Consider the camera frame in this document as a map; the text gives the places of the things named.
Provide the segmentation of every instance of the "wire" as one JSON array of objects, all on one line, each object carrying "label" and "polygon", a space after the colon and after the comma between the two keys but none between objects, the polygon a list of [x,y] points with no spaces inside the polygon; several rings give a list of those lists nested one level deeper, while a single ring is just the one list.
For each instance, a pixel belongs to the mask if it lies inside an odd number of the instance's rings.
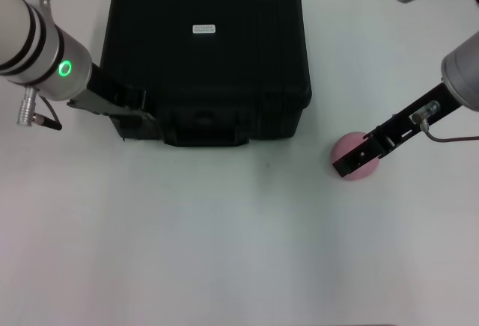
[{"label": "wire", "polygon": [[46,100],[46,98],[44,96],[40,96],[40,98],[43,100],[46,107],[50,110],[50,113],[52,113],[52,116],[53,116],[53,119],[55,119],[55,122],[57,122],[58,124],[61,124],[60,120],[58,119],[58,115],[55,113],[55,109],[53,109],[50,102],[48,100]]},{"label": "wire", "polygon": [[479,136],[478,137],[463,137],[463,138],[448,138],[448,139],[441,139],[441,138],[436,138],[435,136],[431,135],[427,130],[424,130],[424,134],[427,135],[427,137],[431,141],[435,141],[436,143],[453,143],[455,141],[479,141]]}]

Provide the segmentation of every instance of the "cable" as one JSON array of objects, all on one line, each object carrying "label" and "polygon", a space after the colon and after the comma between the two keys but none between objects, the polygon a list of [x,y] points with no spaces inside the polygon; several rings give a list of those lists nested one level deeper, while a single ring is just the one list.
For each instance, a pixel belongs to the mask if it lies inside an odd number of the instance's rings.
[{"label": "cable", "polygon": [[462,138],[448,138],[448,139],[441,139],[436,138],[435,136],[431,135],[427,130],[423,131],[425,135],[431,140],[435,141],[436,143],[453,143],[455,141],[479,141],[478,137],[462,137]]},{"label": "cable", "polygon": [[427,118],[423,119],[421,121],[420,127],[421,127],[421,131],[423,131],[424,134],[431,141],[435,141],[436,143],[454,143],[456,141],[479,141],[479,136],[477,136],[477,137],[447,138],[447,139],[436,138],[434,135],[429,133],[429,123],[427,122]]},{"label": "cable", "polygon": [[50,110],[50,113],[52,113],[52,116],[53,116],[53,119],[55,119],[55,122],[57,122],[58,124],[61,124],[60,120],[58,119],[58,115],[55,113],[55,109],[53,109],[50,102],[48,100],[46,100],[46,98],[44,96],[40,96],[40,98],[43,100],[46,107]]}]

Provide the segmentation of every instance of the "green led ring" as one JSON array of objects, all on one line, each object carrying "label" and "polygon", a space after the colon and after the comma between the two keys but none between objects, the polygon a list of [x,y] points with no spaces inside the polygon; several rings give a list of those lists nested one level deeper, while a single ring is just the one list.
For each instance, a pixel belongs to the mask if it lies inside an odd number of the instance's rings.
[{"label": "green led ring", "polygon": [[66,77],[72,72],[72,62],[64,61],[58,66],[58,74],[60,77]]}]

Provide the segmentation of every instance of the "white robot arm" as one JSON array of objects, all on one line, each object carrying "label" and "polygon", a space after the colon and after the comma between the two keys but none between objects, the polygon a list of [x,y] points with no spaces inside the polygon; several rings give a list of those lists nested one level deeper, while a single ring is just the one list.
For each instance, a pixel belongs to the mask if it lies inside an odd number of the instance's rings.
[{"label": "white robot arm", "polygon": [[440,143],[479,140],[479,137],[439,139],[429,133],[430,125],[461,105],[479,111],[479,32],[444,58],[441,72],[442,82],[437,87],[376,127],[361,145],[333,163],[340,176],[387,156],[420,132]]},{"label": "white robot arm", "polygon": [[55,25],[50,0],[0,0],[0,11],[0,76],[25,88],[18,124],[55,126],[34,113],[37,94],[50,100],[78,96],[91,77],[91,56]]}]

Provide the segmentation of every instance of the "white label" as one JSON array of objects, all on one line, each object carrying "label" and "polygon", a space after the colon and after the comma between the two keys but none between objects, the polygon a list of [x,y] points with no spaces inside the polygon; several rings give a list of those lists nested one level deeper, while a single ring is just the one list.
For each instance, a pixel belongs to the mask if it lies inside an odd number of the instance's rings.
[{"label": "white label", "polygon": [[193,34],[212,34],[216,33],[215,25],[193,25]]}]

